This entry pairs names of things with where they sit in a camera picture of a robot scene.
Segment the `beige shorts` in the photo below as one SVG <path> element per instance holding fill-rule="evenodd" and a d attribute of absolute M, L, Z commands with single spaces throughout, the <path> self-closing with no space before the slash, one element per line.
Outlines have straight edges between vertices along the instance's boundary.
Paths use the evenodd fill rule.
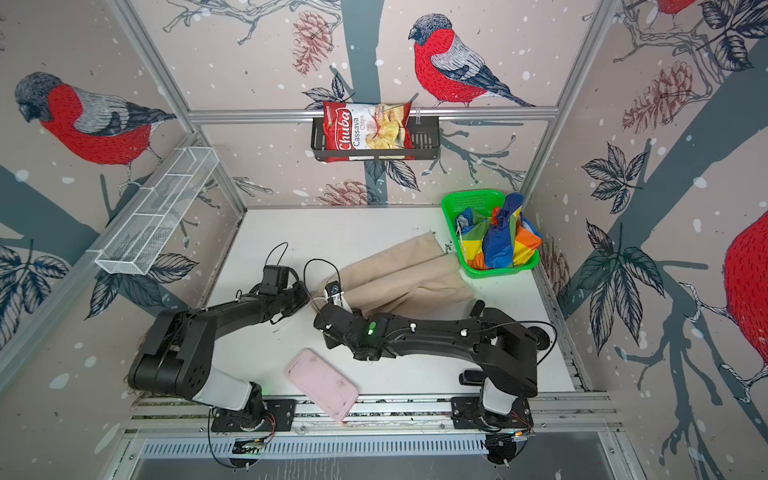
<path fill-rule="evenodd" d="M 459 269 L 457 256 L 427 232 L 342 268 L 342 296 L 364 315 L 419 318 L 474 297 Z"/>

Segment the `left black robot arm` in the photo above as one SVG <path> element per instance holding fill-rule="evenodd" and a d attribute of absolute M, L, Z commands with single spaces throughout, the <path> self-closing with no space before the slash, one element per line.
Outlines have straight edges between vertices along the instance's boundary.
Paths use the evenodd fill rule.
<path fill-rule="evenodd" d="M 215 343 L 246 327 L 274 325 L 308 303 L 309 292 L 294 269 L 266 265 L 262 281 L 233 301 L 158 315 L 128 371 L 127 383 L 134 390 L 207 405 L 215 413 L 257 427 L 268 418 L 261 387 L 215 368 Z"/>

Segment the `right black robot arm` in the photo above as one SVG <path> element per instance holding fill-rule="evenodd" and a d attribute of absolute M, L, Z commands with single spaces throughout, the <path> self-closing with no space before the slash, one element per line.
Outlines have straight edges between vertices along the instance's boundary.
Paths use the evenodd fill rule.
<path fill-rule="evenodd" d="M 457 393 L 476 384 L 481 407 L 512 416 L 538 394 L 538 366 L 557 340 L 544 321 L 518 321 L 478 301 L 468 318 L 364 316 L 327 304 L 313 326 L 364 393 Z"/>

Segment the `multicoloured shorts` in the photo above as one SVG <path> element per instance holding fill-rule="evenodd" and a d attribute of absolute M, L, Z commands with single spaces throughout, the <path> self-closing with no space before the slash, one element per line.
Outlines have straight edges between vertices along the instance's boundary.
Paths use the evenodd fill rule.
<path fill-rule="evenodd" d="M 476 198 L 481 207 L 467 206 L 451 220 L 465 266 L 475 273 L 531 265 L 543 240 L 522 215 L 525 197 L 515 192 L 501 201 L 494 192 Z"/>

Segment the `pink plastic tray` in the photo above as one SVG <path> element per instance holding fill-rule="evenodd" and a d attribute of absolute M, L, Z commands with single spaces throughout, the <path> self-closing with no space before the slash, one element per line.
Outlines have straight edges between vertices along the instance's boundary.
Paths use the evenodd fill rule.
<path fill-rule="evenodd" d="M 309 400 L 335 422 L 342 422 L 358 400 L 357 385 L 311 349 L 288 364 L 285 375 Z"/>

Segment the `small black device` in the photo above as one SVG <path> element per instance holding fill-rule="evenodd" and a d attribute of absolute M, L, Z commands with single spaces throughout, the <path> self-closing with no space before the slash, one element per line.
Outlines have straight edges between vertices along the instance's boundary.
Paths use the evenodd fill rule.
<path fill-rule="evenodd" d="M 459 384 L 462 386 L 477 386 L 484 384 L 486 374 L 482 370 L 464 370 L 459 374 Z"/>

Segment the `red cassava chips bag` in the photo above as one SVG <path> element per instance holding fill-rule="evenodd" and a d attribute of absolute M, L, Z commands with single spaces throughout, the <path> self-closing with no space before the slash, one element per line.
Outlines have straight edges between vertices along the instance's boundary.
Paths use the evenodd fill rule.
<path fill-rule="evenodd" d="M 411 106 L 324 102 L 322 150 L 339 153 L 325 161 L 367 160 L 364 156 L 349 156 L 362 150 L 411 149 L 413 142 L 407 128 Z"/>

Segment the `green plastic basket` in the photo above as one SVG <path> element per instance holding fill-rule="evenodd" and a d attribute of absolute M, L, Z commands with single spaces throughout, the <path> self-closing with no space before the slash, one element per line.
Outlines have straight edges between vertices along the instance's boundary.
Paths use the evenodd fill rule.
<path fill-rule="evenodd" d="M 540 262 L 543 240 L 523 216 L 525 197 L 483 189 L 445 196 L 441 207 L 460 265 L 473 279 L 513 275 Z"/>

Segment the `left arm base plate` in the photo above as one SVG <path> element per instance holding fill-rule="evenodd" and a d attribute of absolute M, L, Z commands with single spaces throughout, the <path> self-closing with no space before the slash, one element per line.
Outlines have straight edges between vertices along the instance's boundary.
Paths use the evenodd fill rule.
<path fill-rule="evenodd" d="M 276 398 L 250 402 L 243 410 L 214 408 L 212 433 L 288 432 L 292 428 L 297 401 Z"/>

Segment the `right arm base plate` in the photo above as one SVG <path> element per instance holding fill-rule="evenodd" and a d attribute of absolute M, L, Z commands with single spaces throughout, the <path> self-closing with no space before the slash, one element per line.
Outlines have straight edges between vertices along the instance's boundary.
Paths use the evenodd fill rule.
<path fill-rule="evenodd" d="M 534 422 L 528 400 L 517 398 L 507 414 L 494 413 L 482 406 L 479 396 L 452 397 L 451 420 L 456 430 L 497 433 L 506 429 L 528 431 Z"/>

